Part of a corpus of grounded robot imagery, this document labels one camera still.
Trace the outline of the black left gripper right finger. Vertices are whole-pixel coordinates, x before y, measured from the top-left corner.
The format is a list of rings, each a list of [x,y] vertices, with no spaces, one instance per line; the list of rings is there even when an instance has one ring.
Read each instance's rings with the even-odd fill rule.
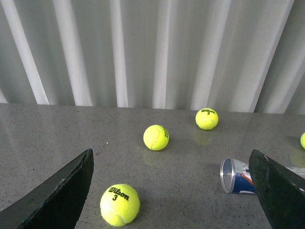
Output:
[[[305,179],[253,150],[249,170],[256,195],[274,229],[305,227]]]

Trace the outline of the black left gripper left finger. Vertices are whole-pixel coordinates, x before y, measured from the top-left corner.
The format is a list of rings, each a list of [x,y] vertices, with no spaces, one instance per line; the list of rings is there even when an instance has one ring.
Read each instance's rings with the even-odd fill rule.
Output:
[[[94,169],[87,149],[0,213],[2,229],[73,229],[89,193]]]

